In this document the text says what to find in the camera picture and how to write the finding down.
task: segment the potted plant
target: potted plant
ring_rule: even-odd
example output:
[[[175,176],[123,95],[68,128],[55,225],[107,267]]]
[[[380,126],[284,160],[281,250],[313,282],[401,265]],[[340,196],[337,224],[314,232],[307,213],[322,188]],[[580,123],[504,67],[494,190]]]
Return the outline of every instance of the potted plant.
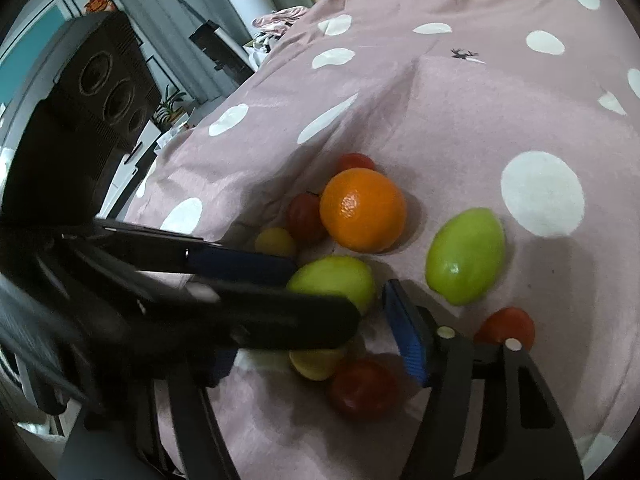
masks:
[[[164,101],[160,103],[154,113],[154,122],[163,132],[167,131],[174,124],[174,121],[184,113],[184,108],[180,104],[184,102],[184,96],[187,95],[187,92],[176,92],[169,95],[169,86],[167,85],[164,89]]]

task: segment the red tomato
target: red tomato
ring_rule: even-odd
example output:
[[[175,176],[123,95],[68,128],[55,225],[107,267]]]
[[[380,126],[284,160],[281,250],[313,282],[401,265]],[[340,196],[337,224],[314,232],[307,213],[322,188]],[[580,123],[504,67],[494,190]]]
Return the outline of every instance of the red tomato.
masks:
[[[371,359],[341,365],[329,387],[331,404],[353,420],[377,420],[398,403],[398,397],[394,375]]]
[[[520,341],[527,351],[531,350],[536,339],[536,326],[524,310],[508,306],[494,312],[474,336],[475,343],[502,344],[513,337]]]
[[[341,173],[351,168],[367,168],[376,171],[376,165],[367,155],[362,153],[347,153],[338,159],[337,173]]]
[[[313,193],[301,193],[287,209],[287,231],[300,245],[313,245],[326,236],[320,219],[320,197]]]

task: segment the tomato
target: tomato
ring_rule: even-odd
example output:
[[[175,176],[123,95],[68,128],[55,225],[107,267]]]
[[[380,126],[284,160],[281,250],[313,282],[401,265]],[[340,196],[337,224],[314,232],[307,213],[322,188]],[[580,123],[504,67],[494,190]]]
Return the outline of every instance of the tomato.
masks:
[[[317,244],[326,236],[320,219],[320,197],[301,193],[293,197],[287,209],[287,231],[302,246]]]
[[[398,382],[383,365],[371,359],[342,364],[329,387],[329,400],[353,420],[377,420],[398,403]]]
[[[366,168],[376,171],[376,164],[367,155],[362,153],[347,153],[338,159],[336,174],[351,168]]]
[[[254,242],[257,253],[272,254],[293,258],[296,256],[296,243],[286,229],[267,227],[257,236]]]
[[[494,312],[474,336],[475,343],[502,344],[510,337],[520,341],[527,351],[536,339],[536,326],[524,310],[508,306]]]

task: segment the black speaker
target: black speaker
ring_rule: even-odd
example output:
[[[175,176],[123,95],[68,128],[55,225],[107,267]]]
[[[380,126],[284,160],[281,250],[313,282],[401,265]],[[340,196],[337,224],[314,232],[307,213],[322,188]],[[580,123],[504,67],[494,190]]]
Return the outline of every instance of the black speaker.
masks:
[[[94,217],[160,99],[124,12],[65,23],[5,113],[4,145],[16,147],[2,221],[72,225]]]

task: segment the pink fabric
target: pink fabric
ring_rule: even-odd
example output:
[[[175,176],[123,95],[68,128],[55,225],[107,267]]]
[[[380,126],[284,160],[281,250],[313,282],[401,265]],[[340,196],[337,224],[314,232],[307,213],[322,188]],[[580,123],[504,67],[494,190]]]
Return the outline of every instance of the pink fabric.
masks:
[[[322,189],[340,154],[363,152],[404,190],[410,213],[396,248],[363,259],[380,284],[397,276],[420,304],[434,295],[424,259],[437,230],[462,210],[492,208],[510,245],[504,275],[465,308],[437,297],[435,314],[467,335],[508,304],[531,314],[532,357],[590,472],[640,404],[640,40],[615,0],[599,2],[591,10],[579,0],[319,0],[223,107],[164,150],[127,220],[250,245],[281,222],[291,197]],[[414,32],[428,23],[440,32]],[[537,30],[564,52],[527,46]],[[333,49],[342,51],[324,54]],[[584,219],[568,236],[536,236],[504,203],[504,168],[532,150],[578,177]],[[569,200],[555,191],[561,205]],[[327,242],[315,255],[332,251],[346,252]],[[397,367],[377,308],[360,333]],[[323,387],[297,377],[285,356],[241,353],[210,397],[243,479],[398,476],[428,392],[405,383],[395,416],[358,426],[327,407]],[[477,396],[471,411],[473,427]],[[179,463],[166,405],[159,415]],[[472,438],[461,468],[471,459]]]
[[[260,18],[256,18],[252,25],[261,32],[283,36],[297,20],[306,14],[308,9],[303,6],[291,7],[277,12],[272,12]]]

